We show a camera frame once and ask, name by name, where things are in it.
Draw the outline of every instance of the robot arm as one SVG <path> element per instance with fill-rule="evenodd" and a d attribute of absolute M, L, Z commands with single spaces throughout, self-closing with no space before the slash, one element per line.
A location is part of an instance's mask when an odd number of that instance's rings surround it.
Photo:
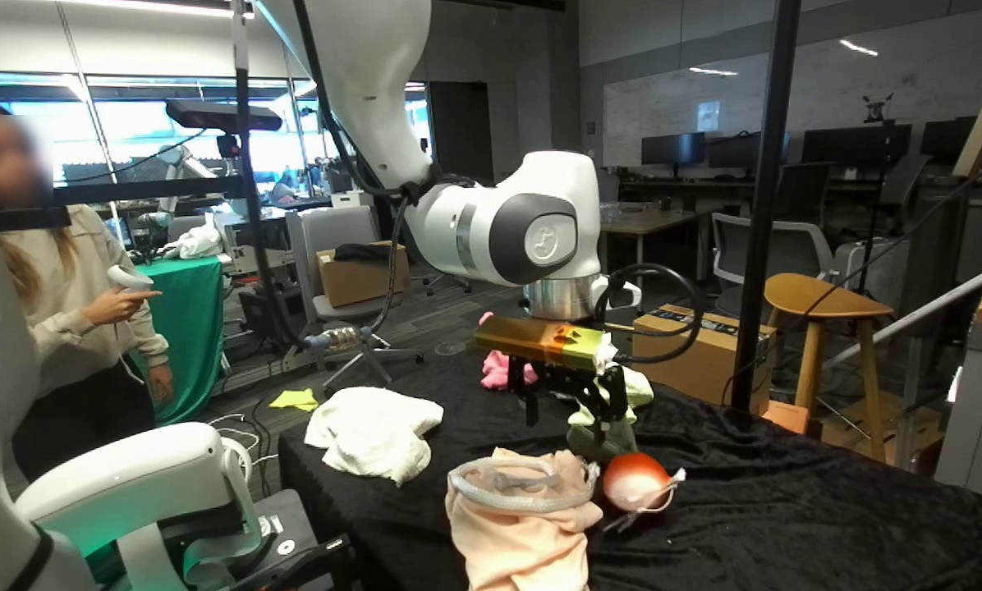
<path fill-rule="evenodd" d="M 419 70 L 430 0 L 303 0 L 315 35 L 330 110 L 388 189 L 435 185 L 405 121 L 405 85 Z M 409 212 L 425 258 L 443 274 L 576 293 L 598 280 L 598 178 L 586 155 L 536 150 L 496 186 L 435 185 Z M 590 304 L 542 304 L 542 320 L 582 320 Z"/>
<path fill-rule="evenodd" d="M 115 546 L 133 589 L 232 589 L 273 546 L 248 472 L 240 442 L 208 425 L 174 425 L 56 465 L 18 508 L 86 560 Z"/>

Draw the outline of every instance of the office chair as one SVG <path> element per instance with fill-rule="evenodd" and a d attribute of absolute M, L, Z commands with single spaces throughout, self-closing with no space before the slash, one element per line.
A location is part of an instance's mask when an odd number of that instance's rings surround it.
<path fill-rule="evenodd" d="M 712 277 L 731 284 L 746 284 L 746 254 L 751 241 L 751 219 L 734 212 L 712 212 Z M 767 277 L 806 274 L 820 277 L 831 270 L 831 248 L 817 223 L 777 219 Z"/>
<path fill-rule="evenodd" d="M 375 243 L 375 211 L 372 208 L 322 208 L 322 211 L 294 211 L 287 218 L 288 230 L 288 245 L 294 245 L 294 262 L 295 262 L 295 282 L 303 295 L 303 312 L 308 320 L 305 334 L 324 334 L 324 329 L 340 329 L 340 340 L 357 346 L 357 351 L 324 379 L 322 392 L 330 392 L 350 367 L 372 362 L 385 380 L 391 373 L 385 372 L 380 362 L 422 362 L 422 353 L 391 347 L 388 339 L 379 334 L 375 329 L 356 329 L 357 322 L 372 322 L 385 312 L 385 299 L 368 299 L 356 304 L 331 304 L 331 299 L 322 289 L 319 277 L 319 248 L 336 248 L 341 243 Z"/>
<path fill-rule="evenodd" d="M 777 193 L 777 219 L 806 219 L 824 225 L 827 178 L 827 161 L 784 163 Z"/>
<path fill-rule="evenodd" d="M 916 185 L 920 174 L 928 171 L 931 159 L 928 155 L 902 155 L 879 185 L 879 200 L 877 208 L 890 212 L 890 233 L 902 233 L 913 211 L 916 211 Z"/>

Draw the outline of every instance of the person's arm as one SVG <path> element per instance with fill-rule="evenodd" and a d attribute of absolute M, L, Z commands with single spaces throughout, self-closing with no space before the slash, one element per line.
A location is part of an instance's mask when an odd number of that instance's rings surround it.
<path fill-rule="evenodd" d="M 122 266 L 125 274 L 138 274 L 133 257 L 113 241 L 113 233 L 103 225 L 103 218 L 90 208 L 75 211 L 78 219 L 93 223 L 100 236 L 100 248 L 110 257 L 110 266 Z M 167 364 L 167 339 L 155 329 L 153 304 L 138 304 L 130 314 L 133 340 L 125 347 L 143 351 L 147 362 L 147 392 L 157 408 L 164 408 L 174 398 L 174 373 Z"/>
<path fill-rule="evenodd" d="M 96 322 L 90 322 L 78 310 L 67 310 L 42 322 L 30 322 L 30 334 L 37 340 L 37 357 L 51 357 L 61 346 L 75 340 L 93 329 L 96 329 Z"/>

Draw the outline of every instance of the black tablecloth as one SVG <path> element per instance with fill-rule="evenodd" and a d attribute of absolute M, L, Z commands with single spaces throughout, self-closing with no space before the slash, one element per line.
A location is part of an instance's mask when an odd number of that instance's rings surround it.
<path fill-rule="evenodd" d="M 396 388 L 443 405 L 435 464 L 419 479 L 357 479 L 322 465 L 303 427 L 282 432 L 282 481 L 298 490 L 322 536 L 351 536 L 368 589 L 468 589 L 451 546 L 443 477 L 493 448 L 561 448 L 567 405 L 542 398 L 525 427 L 518 398 L 485 393 L 476 357 L 443 357 Z M 843 450 L 657 393 L 642 448 L 690 481 L 669 513 L 624 536 L 587 531 L 596 591 L 982 591 L 982 497 L 897 472 Z"/>

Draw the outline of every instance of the beige cloth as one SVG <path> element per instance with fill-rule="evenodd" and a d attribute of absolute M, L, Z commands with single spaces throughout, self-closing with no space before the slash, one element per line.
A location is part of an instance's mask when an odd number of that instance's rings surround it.
<path fill-rule="evenodd" d="M 586 464 L 572 453 L 546 455 L 567 487 L 586 487 Z M 448 494 L 451 536 L 468 558 L 476 591 L 582 591 L 587 589 L 587 536 L 600 518 L 596 502 L 546 514 L 511 514 Z"/>

